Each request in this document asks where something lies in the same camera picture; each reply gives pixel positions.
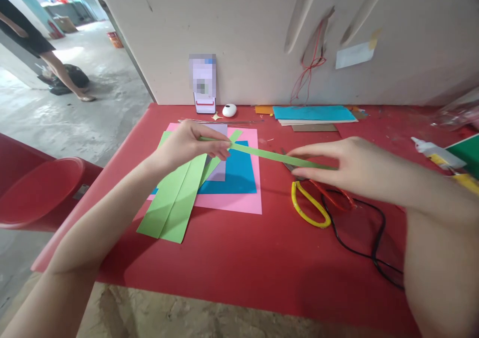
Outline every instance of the stack of paper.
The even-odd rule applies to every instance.
[[[275,106],[273,110],[281,126],[358,121],[344,106]]]
[[[170,123],[160,145],[178,125]],[[212,128],[232,142],[258,148],[257,130],[214,126],[222,126]],[[181,243],[193,206],[261,214],[258,157],[237,150],[230,154],[226,163],[196,157],[165,177],[148,198],[152,202],[137,232]]]

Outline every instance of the woman's leg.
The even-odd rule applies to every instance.
[[[87,95],[84,93],[82,88],[77,87],[71,80],[68,72],[63,66],[63,63],[55,56],[52,51],[44,52],[40,54],[40,57],[48,63],[53,73],[67,86],[77,98],[83,102],[91,102],[95,100],[95,97]]]

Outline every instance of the purple paper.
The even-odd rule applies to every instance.
[[[228,125],[225,124],[203,124],[203,126],[209,127],[216,132],[222,133],[225,136],[228,136]],[[211,161],[211,157],[206,158],[207,165]],[[211,175],[206,179],[207,181],[221,181],[226,180],[226,161],[221,161],[220,164],[214,169]]]

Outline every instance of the green paper strip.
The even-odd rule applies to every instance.
[[[186,227],[190,220],[191,210],[195,203],[196,194],[200,186],[200,179],[205,166],[206,154],[195,157],[191,162],[186,177],[181,185],[175,203],[168,215],[160,238],[181,243],[185,236]]]
[[[201,141],[212,141],[213,139],[207,138],[207,137],[200,137]],[[300,158],[296,157],[291,157],[291,156],[286,156],[282,155],[279,153],[274,153],[274,152],[269,152],[269,151],[264,151],[260,150],[257,148],[253,147],[248,147],[248,146],[242,146],[237,143],[232,143],[230,149],[236,150],[236,151],[241,151],[247,154],[252,154],[255,156],[259,156],[262,158],[270,159],[273,161],[278,161],[278,162],[283,162],[287,163],[296,167],[312,167],[312,168],[321,168],[321,169],[329,169],[329,170],[335,170],[336,168],[334,167],[329,167],[329,166],[324,166],[320,165],[311,161],[306,161]]]
[[[236,130],[230,137],[231,142],[236,142],[238,138],[241,136],[242,132],[240,130]],[[213,139],[204,139],[203,141],[214,141]],[[203,183],[207,180],[207,178],[213,173],[215,168],[220,164],[221,160],[218,157],[212,158],[211,161],[206,165],[205,169],[203,170],[203,174],[201,175],[201,181],[199,187],[203,185]]]
[[[158,148],[161,147],[170,134],[171,132],[163,132]],[[190,162],[185,163],[158,183],[158,193],[151,202],[145,217],[138,226],[138,229],[136,230],[138,233],[154,238],[160,237],[161,231],[168,219],[168,215],[170,214],[171,208],[173,207],[180,191],[189,166]]]

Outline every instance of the yellow scissors handle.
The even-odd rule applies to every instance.
[[[296,188],[321,212],[324,216],[324,222],[318,223],[313,221],[311,218],[305,215],[305,213],[301,210],[300,206],[298,205],[298,201],[296,199]],[[315,227],[319,228],[327,228],[331,224],[331,218],[329,217],[326,210],[321,206],[306,190],[301,186],[299,181],[293,182],[291,185],[291,199],[293,200],[293,206],[298,211],[299,215],[309,224],[312,224]]]

